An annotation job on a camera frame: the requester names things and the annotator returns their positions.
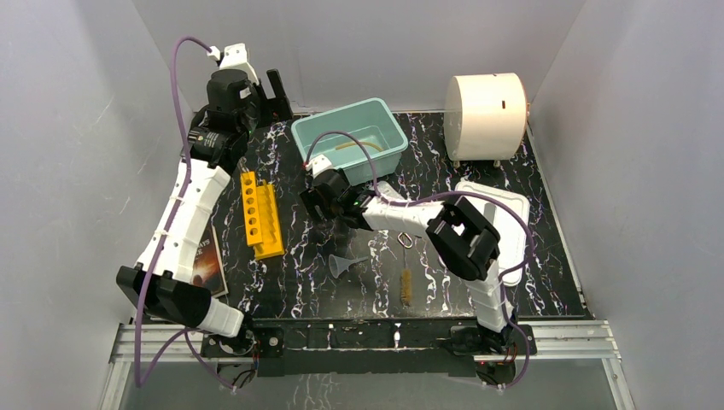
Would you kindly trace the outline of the tan rubber tube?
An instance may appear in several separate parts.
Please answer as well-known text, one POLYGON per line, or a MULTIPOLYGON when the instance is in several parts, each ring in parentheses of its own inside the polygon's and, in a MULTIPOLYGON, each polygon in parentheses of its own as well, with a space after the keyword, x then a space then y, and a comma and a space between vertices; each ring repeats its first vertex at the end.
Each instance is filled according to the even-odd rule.
POLYGON ((337 145, 335 147, 335 151, 352 148, 354 146, 361 148, 365 152, 368 152, 369 149, 372 149, 374 152, 383 152, 384 151, 384 148, 382 148, 380 145, 378 145, 376 143, 366 142, 366 141, 359 141, 358 143, 356 143, 354 141, 349 142, 349 143, 343 143, 343 144, 337 145))

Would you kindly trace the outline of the clear plastic funnel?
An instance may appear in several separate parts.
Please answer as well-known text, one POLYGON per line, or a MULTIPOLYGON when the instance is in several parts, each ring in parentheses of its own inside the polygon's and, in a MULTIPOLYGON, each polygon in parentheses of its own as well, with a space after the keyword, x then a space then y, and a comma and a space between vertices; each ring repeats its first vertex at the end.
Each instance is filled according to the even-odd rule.
POLYGON ((328 265, 332 278, 339 278, 344 272, 346 272, 351 266, 358 264, 363 261, 367 261, 368 256, 359 258, 349 259, 338 255, 330 255, 328 258, 328 265))

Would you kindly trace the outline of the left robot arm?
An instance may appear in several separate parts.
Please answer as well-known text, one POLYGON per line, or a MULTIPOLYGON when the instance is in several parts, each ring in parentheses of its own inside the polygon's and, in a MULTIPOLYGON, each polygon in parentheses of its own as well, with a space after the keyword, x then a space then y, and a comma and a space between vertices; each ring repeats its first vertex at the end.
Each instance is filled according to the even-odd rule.
POLYGON ((159 225, 133 266, 116 284, 140 315, 216 334, 234 355, 254 347, 242 311, 194 284, 196 252, 220 194, 258 129, 292 116, 280 73, 266 73, 274 95, 241 69, 219 69, 207 82, 208 104, 183 134, 178 176, 159 225))

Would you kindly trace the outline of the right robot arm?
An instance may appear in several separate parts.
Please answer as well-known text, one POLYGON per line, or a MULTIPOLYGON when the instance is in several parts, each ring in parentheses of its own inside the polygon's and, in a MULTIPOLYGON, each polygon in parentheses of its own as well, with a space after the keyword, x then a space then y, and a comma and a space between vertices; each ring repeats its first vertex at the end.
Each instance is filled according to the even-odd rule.
POLYGON ((445 268, 469 289, 482 346, 501 354, 514 343, 513 308, 501 289, 501 235, 493 221, 497 211, 512 218, 517 214, 502 201, 475 190, 413 201, 386 182, 377 182, 372 190, 353 185, 337 169, 322 171, 300 197, 317 223, 340 220, 353 229, 428 238, 445 268))

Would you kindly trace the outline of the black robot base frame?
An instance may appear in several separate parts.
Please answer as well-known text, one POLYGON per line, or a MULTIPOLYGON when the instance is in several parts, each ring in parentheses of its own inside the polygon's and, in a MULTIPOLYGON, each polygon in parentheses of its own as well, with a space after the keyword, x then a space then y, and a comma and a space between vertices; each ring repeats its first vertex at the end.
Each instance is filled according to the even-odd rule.
POLYGON ((495 334, 475 319, 257 319, 245 332, 254 347, 205 337, 208 359, 240 363, 258 358, 261 377, 307 373, 445 373, 474 377, 489 367, 512 378, 535 355, 533 329, 506 326, 495 334), (494 368, 502 365, 501 370, 494 368))

